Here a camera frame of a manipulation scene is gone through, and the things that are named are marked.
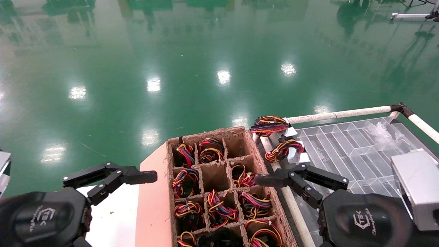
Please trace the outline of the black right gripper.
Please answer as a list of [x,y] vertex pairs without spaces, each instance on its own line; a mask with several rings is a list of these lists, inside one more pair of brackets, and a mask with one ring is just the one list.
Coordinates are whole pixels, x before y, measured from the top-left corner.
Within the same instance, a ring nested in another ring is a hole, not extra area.
[[[308,181],[335,192],[323,196]],[[414,224],[402,200],[379,194],[347,192],[349,180],[320,168],[298,164],[270,175],[257,174],[255,184],[290,188],[313,209],[320,209],[320,235],[333,247],[404,247]]]

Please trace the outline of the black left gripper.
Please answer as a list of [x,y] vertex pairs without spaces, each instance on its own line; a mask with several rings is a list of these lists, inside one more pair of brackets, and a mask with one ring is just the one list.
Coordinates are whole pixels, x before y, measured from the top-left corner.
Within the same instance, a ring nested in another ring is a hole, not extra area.
[[[97,206],[123,184],[139,185],[158,180],[156,171],[139,171],[135,166],[106,162],[63,178],[56,192],[29,192],[2,197],[0,245],[2,247],[89,247],[86,234]],[[76,189],[99,184],[87,193]]]

